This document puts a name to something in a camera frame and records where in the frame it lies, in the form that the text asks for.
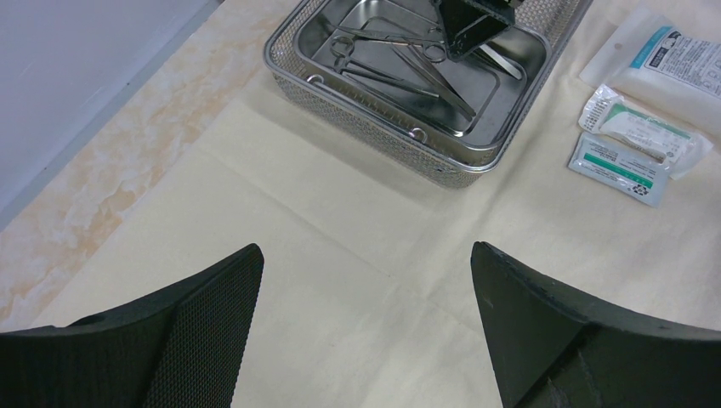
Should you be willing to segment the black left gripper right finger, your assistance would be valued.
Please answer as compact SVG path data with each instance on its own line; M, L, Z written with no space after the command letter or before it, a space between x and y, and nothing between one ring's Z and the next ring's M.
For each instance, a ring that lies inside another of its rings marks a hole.
M719 406L718 331L617 306L486 242L470 266L504 406Z

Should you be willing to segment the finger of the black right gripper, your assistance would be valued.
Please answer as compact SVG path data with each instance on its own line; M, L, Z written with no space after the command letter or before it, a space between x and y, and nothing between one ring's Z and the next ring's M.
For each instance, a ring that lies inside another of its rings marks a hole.
M481 45L515 25L515 1L435 0L446 56L464 60Z

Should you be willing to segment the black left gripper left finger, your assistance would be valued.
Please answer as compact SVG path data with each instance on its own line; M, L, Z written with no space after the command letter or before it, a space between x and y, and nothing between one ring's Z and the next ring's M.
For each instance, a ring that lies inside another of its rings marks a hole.
M2 406L229 406L263 269L251 244L68 326L3 333Z

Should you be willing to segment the steel forceps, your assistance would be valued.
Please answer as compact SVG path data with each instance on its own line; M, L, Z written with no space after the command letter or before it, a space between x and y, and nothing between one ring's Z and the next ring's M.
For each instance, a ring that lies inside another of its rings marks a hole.
M477 115L469 103L461 97L446 78L435 68L425 51L427 48L443 50L442 43L424 37L409 37L399 33L349 28L335 25L334 28L344 31L358 38L372 42L388 43L393 46L394 52L417 73L438 95L469 122Z

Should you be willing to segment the small steel instrument tray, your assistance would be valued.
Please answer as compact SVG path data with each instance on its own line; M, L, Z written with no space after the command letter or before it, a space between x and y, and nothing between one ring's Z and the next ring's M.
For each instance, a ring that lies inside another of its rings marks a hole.
M513 28L487 45L512 60L524 77L516 80L486 60L479 50L453 62L439 48L426 56L476 111L466 120L442 98L409 93L334 69L330 51L335 36L355 41L354 59L436 93L384 42L358 38L334 26L424 37L441 43L434 9L428 1L325 1L300 26L292 43L317 87L330 88L357 116L374 119L395 133L443 156L477 166L502 146L520 122L538 79L548 64L548 43L533 31Z

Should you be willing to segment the large steel tray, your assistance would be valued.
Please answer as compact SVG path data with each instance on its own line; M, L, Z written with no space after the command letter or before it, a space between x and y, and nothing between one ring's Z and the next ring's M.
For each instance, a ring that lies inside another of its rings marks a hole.
M393 157L435 183L453 189L470 186L500 162L566 44L590 8L588 1L515 1L515 25L509 30L524 28L543 37L548 43L548 64L538 79L529 104L522 110L520 122L514 126L510 136L486 160L477 166L471 166L465 161L443 156L415 139L395 133L374 119L357 116L351 111L349 104L339 99L333 90L315 85L309 78L303 61L295 52L292 40L300 26L323 2L325 1L302 1L265 44L264 60L278 86L296 105Z

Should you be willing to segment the beige wrapping cloth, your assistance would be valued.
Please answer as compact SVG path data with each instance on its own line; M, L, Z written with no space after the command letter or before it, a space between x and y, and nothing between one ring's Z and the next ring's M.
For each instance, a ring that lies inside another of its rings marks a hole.
M498 166L446 190L291 104L262 69L37 326L264 254L236 407L498 407L470 270L486 241L622 307L720 327L720 155L657 208L572 172L579 77L634 1L596 1Z

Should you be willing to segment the teal white sterile packet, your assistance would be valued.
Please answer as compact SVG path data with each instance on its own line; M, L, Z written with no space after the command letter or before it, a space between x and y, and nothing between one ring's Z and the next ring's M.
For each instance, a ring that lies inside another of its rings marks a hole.
M579 136L568 168L610 186L650 207L659 207L670 168L605 136Z

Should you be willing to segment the blue white sterile pouch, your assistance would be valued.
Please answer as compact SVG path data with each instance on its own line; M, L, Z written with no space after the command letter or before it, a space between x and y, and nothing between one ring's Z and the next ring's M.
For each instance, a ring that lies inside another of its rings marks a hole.
M720 139L720 43L639 5L580 73Z

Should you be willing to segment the steel tweezers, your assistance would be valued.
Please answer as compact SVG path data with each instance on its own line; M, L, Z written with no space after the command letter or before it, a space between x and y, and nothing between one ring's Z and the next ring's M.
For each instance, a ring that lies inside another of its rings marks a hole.
M497 51L495 51L487 44L481 45L479 47L479 52L486 60L497 66L499 69L505 71L514 79L521 80L524 77L522 71L514 64L512 60L500 55Z

